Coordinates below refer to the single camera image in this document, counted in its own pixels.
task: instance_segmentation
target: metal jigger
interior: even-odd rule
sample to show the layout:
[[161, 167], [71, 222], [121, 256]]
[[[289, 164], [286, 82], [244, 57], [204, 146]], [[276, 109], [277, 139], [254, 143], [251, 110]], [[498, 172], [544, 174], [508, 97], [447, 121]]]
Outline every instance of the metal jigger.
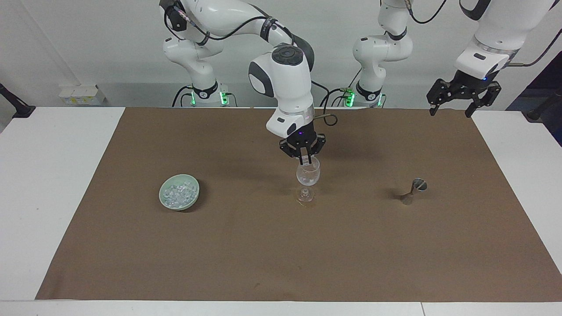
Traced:
[[412, 181], [412, 189], [410, 190], [410, 193], [406, 193], [401, 196], [400, 201], [402, 201], [404, 205], [410, 205], [414, 200], [414, 194], [425, 190], [427, 190], [427, 182], [424, 179], [415, 178], [414, 181]]

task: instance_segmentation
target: cable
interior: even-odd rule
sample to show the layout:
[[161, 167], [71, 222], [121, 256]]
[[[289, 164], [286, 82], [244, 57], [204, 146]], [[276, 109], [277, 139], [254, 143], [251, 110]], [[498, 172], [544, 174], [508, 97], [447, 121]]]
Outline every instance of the cable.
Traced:
[[[326, 118], [330, 117], [330, 116], [336, 119], [334, 121], [334, 123], [332, 123], [332, 124], [326, 123]], [[318, 120], [318, 119], [324, 119], [324, 123], [326, 123], [327, 126], [334, 126], [334, 125], [338, 124], [338, 117], [335, 114], [331, 114], [331, 113], [330, 114], [322, 114], [322, 115], [318, 115], [318, 116], [314, 117], [314, 120]]]
[[168, 29], [168, 31], [170, 31], [170, 33], [172, 33], [172, 35], [175, 36], [178, 40], [185, 40], [185, 38], [181, 38], [177, 34], [175, 34], [174, 31], [172, 31], [172, 29], [168, 25], [167, 17], [168, 17], [168, 14], [170, 14], [170, 11], [173, 10], [173, 9], [174, 9], [173, 7], [166, 8], [166, 11], [164, 12], [164, 25], [166, 25], [166, 28]]
[[316, 81], [314, 81], [314, 80], [311, 80], [311, 81], [312, 81], [312, 84], [313, 84], [313, 85], [315, 85], [315, 86], [317, 86], [317, 87], [320, 87], [320, 88], [326, 90], [326, 93], [330, 93], [330, 90], [329, 90], [328, 88], [326, 88], [326, 86], [321, 85], [321, 84], [319, 84], [318, 82], [316, 82]]
[[236, 105], [236, 107], [238, 107], [238, 101], [236, 100], [236, 96], [234, 95], [234, 93], [228, 92], [225, 95], [226, 96], [233, 96], [234, 97], [234, 104]]
[[192, 26], [194, 26], [199, 32], [201, 32], [201, 34], [205, 35], [207, 38], [212, 39], [212, 40], [223, 40], [223, 39], [227, 39], [229, 37], [231, 37], [232, 35], [234, 35], [234, 33], [238, 32], [241, 28], [243, 28], [244, 26], [246, 26], [246, 24], [255, 21], [255, 20], [259, 20], [259, 19], [263, 19], [266, 20], [267, 17], [265, 16], [255, 16], [251, 19], [246, 20], [244, 23], [240, 24], [237, 28], [235, 28], [233, 31], [231, 31], [230, 33], [228, 33], [227, 35], [223, 36], [223, 37], [213, 37], [210, 36], [209, 34], [207, 34], [207, 32], [203, 31], [199, 25], [197, 25], [195, 22], [193, 22], [186, 14], [185, 12], [183, 12], [180, 8], [178, 8], [177, 6], [173, 6], [173, 7], [169, 7], [172, 8], [173, 10], [177, 11], [179, 13], [179, 15], [185, 20], [187, 21], [189, 24], [191, 24]]
[[333, 106], [334, 106], [334, 104], [335, 104], [335, 102], [336, 102], [337, 99], [339, 99], [339, 102], [342, 102], [342, 99], [345, 99], [345, 97], [344, 97], [344, 96], [339, 96], [339, 97], [335, 98], [334, 101], [332, 101], [332, 105], [330, 105], [330, 107], [333, 107]]
[[182, 97], [179, 99], [179, 106], [183, 107], [183, 97], [185, 96], [190, 96], [193, 97], [193, 95], [191, 93], [186, 93], [184, 95], [182, 95]]
[[[248, 23], [253, 22], [255, 20], [267, 20], [268, 17], [266, 16], [255, 16], [251, 19], [246, 20], [244, 23], [238, 25], [238, 27], [236, 27], [234, 30], [232, 30], [230, 33], [228, 33], [227, 35], [223, 36], [223, 37], [213, 37], [211, 35], [209, 35], [208, 32], [203, 31], [199, 25], [197, 25], [195, 22], [193, 22], [186, 14], [185, 12], [183, 12], [180, 8], [174, 6], [174, 7], [170, 7], [173, 10], [177, 11], [179, 13], [179, 15], [185, 20], [187, 21], [189, 24], [191, 24], [192, 26], [194, 26], [201, 34], [205, 35], [205, 38], [207, 39], [212, 39], [212, 40], [224, 40], [227, 39], [229, 37], [231, 37], [232, 35], [234, 35], [236, 32], [238, 32], [241, 28], [243, 28], [244, 26], [246, 26]], [[276, 25], [277, 27], [281, 28], [287, 35], [289, 35], [289, 37], [291, 38], [291, 45], [294, 44], [294, 35], [293, 33], [291, 33], [291, 31], [289, 31], [289, 29], [287, 29], [285, 26], [281, 26], [281, 24], [275, 22], [274, 25]]]
[[552, 47], [552, 45], [554, 45], [554, 43], [556, 42], [556, 40], [558, 39], [558, 37], [560, 36], [560, 33], [562, 33], [562, 29], [560, 29], [558, 31], [558, 34], [554, 37], [554, 39], [552, 40], [552, 42], [550, 42], [550, 44], [546, 47], [545, 51], [542, 52], [542, 54], [533, 62], [531, 62], [530, 64], [523, 64], [521, 62], [512, 62], [508, 65], [508, 67], [531, 67], [533, 65], [535, 65], [536, 63], [538, 63], [545, 55], [546, 53], [549, 52], [550, 48]]
[[[359, 76], [359, 74], [361, 73], [361, 70], [363, 70], [363, 68], [359, 68], [359, 71], [355, 74], [355, 77], [353, 77], [353, 79], [351, 79], [351, 82], [350, 82], [349, 85], [347, 86], [348, 88], [351, 88], [351, 85], [353, 84], [353, 82], [355, 81], [355, 79], [357, 79], [357, 76]], [[338, 107], [339, 107], [340, 103], [342, 102], [343, 96], [345, 96], [345, 94], [346, 94], [345, 92], [342, 93], [342, 98], [339, 99]]]
[[181, 93], [182, 91], [184, 91], [185, 89], [191, 89], [191, 90], [193, 90], [193, 87], [191, 87], [190, 85], [185, 85], [185, 86], [181, 87], [181, 88], [178, 90], [178, 92], [176, 93], [176, 96], [174, 97], [174, 101], [172, 102], [172, 107], [175, 106], [175, 103], [176, 103], [176, 101], [178, 100], [178, 97], [179, 97], [180, 93]]
[[[330, 99], [330, 95], [334, 92], [338, 92], [341, 91], [341, 89], [334, 89], [332, 91], [329, 91], [326, 96], [322, 99], [322, 102], [320, 102], [320, 106], [322, 106], [322, 104], [324, 104], [324, 108], [322, 110], [322, 118], [324, 120], [324, 124], [326, 124], [327, 126], [334, 126], [336, 124], [338, 124], [338, 117], [335, 114], [328, 114], [326, 115], [326, 107], [328, 105], [328, 100]], [[328, 123], [328, 121], [326, 120], [326, 117], [328, 116], [332, 116], [334, 117], [336, 120], [334, 121], [334, 123]]]
[[410, 2], [410, 0], [405, 0], [405, 2], [406, 2], [406, 8], [408, 9], [408, 12], [410, 13], [410, 16], [412, 17], [412, 20], [414, 20], [418, 24], [426, 24], [426, 23], [431, 22], [433, 19], [435, 19], [435, 17], [439, 14], [439, 12], [443, 8], [443, 6], [447, 2], [447, 0], [443, 0], [441, 5], [439, 6], [439, 9], [437, 9], [435, 14], [427, 21], [419, 21], [418, 19], [416, 19], [416, 17], [414, 16], [414, 10], [412, 10], [412, 3]]

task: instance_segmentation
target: wine glass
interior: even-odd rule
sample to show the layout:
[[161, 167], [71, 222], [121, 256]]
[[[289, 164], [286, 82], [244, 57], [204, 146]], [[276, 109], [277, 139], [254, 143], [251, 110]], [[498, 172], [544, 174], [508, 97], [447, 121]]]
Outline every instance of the wine glass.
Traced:
[[314, 199], [312, 186], [320, 179], [320, 161], [312, 157], [303, 159], [303, 164], [297, 167], [297, 180], [303, 185], [298, 189], [298, 200], [301, 202], [311, 202]]

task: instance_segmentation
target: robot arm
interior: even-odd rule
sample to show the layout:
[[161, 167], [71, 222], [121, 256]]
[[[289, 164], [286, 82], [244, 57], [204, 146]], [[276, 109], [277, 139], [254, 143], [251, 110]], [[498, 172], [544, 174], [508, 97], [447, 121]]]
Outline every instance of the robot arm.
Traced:
[[478, 0], [472, 10], [461, 8], [479, 27], [467, 48], [455, 62], [457, 72], [452, 81], [438, 79], [427, 100], [432, 105], [431, 115], [439, 106], [454, 100], [472, 100], [466, 117], [483, 106], [491, 106], [501, 91], [493, 81], [500, 70], [507, 67], [523, 46], [527, 34], [549, 11], [554, 0]]
[[302, 164], [302, 149], [309, 158], [325, 143], [314, 131], [310, 71], [314, 51], [263, 10], [240, 0], [161, 0], [166, 25], [183, 38], [168, 39], [165, 52], [171, 61], [192, 74], [196, 93], [212, 96], [217, 82], [211, 65], [202, 58], [222, 51], [218, 41], [233, 35], [254, 34], [275, 49], [254, 59], [248, 70], [253, 88], [278, 100], [278, 108], [266, 127], [284, 138], [279, 147]]
[[373, 107], [378, 103], [386, 78], [383, 61], [404, 60], [412, 53], [412, 40], [406, 24], [410, 15], [404, 0], [384, 0], [379, 12], [379, 25], [384, 35], [363, 37], [353, 47], [353, 56], [361, 63], [361, 77], [353, 92], [355, 102]]
[[202, 60], [223, 51], [222, 42], [215, 40], [217, 36], [255, 34], [274, 46], [295, 43], [307, 53], [312, 69], [314, 52], [310, 45], [250, 4], [239, 0], [160, 0], [160, 11], [176, 36], [164, 43], [165, 55], [190, 74], [196, 103], [222, 101], [222, 85], [212, 66]]
[[259, 94], [274, 97], [278, 107], [266, 124], [267, 129], [282, 137], [279, 148], [303, 164], [301, 150], [311, 163], [326, 142], [314, 131], [314, 103], [310, 71], [304, 52], [295, 46], [281, 44], [273, 51], [250, 63], [248, 77]]

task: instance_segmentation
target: white wall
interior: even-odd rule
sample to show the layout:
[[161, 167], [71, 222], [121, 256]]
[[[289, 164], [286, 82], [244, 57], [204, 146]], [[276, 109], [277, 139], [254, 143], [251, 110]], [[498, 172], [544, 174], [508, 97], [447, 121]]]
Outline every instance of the white wall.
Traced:
[[[359, 69], [351, 53], [355, 40], [382, 34], [376, 0], [252, 3], [312, 44], [316, 52], [312, 77], [330, 88], [346, 86]], [[426, 19], [440, 3], [418, 1], [414, 12], [419, 19]], [[557, 6], [530, 33], [516, 61], [532, 61], [542, 52], [562, 26], [561, 12], [562, 5]], [[62, 106], [58, 86], [74, 82], [74, 75], [82, 84], [98, 84], [110, 106], [168, 106], [189, 78], [162, 52], [162, 42], [170, 34], [161, 20], [158, 0], [0, 0], [0, 82], [39, 106]], [[413, 55], [385, 64], [386, 106], [427, 108], [427, 90], [437, 78], [452, 78], [453, 63], [477, 25], [462, 14], [456, 0], [448, 1], [429, 24], [411, 21]], [[49, 43], [54, 50], [46, 47]], [[230, 86], [241, 105], [275, 104], [254, 93], [247, 80], [248, 63], [268, 48], [258, 37], [243, 35], [228, 39], [225, 51], [210, 58], [217, 77]], [[562, 40], [536, 66], [502, 71], [497, 80], [503, 90], [493, 108], [507, 108], [560, 50]], [[62, 59], [57, 60], [56, 53]], [[61, 61], [71, 73], [63, 69]], [[319, 100], [321, 91], [313, 91]], [[467, 105], [467, 101], [458, 101], [448, 106], [464, 109]], [[12, 112], [0, 99], [0, 125]]]

